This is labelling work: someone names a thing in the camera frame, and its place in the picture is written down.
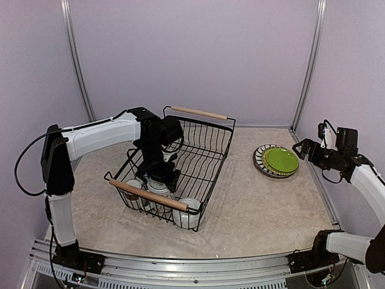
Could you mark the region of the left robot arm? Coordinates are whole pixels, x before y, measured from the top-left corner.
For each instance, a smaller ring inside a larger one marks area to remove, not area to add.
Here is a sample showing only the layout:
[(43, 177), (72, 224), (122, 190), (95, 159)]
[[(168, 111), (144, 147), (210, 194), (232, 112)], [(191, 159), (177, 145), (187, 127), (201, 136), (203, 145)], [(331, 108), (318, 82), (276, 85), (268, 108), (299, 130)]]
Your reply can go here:
[(46, 185), (51, 222), (60, 257), (73, 268), (84, 262), (73, 228), (71, 192), (75, 185), (72, 161), (99, 149), (131, 141), (142, 153), (138, 176), (143, 181), (152, 178), (169, 187), (176, 183), (179, 172), (172, 161), (164, 159), (164, 148), (183, 140), (183, 129), (173, 116), (160, 118), (144, 107), (124, 110), (114, 117), (80, 126), (47, 130), (41, 167)]

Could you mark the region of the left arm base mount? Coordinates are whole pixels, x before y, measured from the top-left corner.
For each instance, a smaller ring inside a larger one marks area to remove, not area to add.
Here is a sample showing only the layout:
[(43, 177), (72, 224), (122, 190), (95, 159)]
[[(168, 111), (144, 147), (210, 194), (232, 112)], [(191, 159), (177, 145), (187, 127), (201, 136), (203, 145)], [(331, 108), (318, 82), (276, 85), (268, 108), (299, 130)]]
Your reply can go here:
[(81, 250), (76, 240), (75, 243), (68, 246), (58, 245), (54, 253), (53, 263), (70, 269), (100, 275), (105, 258), (104, 255), (98, 253)]

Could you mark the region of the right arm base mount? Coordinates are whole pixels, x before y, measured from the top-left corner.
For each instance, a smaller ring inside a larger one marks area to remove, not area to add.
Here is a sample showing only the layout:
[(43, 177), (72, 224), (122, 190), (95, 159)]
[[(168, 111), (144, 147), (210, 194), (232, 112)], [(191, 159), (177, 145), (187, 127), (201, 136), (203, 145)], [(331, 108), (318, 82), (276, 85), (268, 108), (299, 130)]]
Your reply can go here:
[(326, 250), (326, 239), (316, 237), (310, 250), (294, 250), (288, 255), (291, 273), (305, 272), (339, 262), (339, 255)]

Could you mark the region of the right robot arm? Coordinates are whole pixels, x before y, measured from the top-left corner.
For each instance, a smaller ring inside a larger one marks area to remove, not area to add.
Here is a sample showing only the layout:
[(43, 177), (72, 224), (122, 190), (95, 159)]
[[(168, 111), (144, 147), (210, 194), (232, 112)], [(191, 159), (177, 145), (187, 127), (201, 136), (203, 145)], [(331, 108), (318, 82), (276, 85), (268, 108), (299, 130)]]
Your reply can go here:
[[(358, 131), (356, 129), (338, 127), (334, 132), (336, 144), (330, 148), (331, 136), (327, 125), (320, 123), (318, 143), (309, 138), (293, 145), (297, 156), (320, 168), (335, 170), (340, 179), (346, 180), (366, 199), (384, 225), (384, 179), (373, 163), (359, 153)], [(333, 257), (343, 255), (361, 263), (373, 274), (384, 274), (384, 229), (374, 238), (349, 234), (341, 230), (319, 231), (313, 241), (313, 247), (307, 253), (308, 263), (313, 267), (324, 266)]]

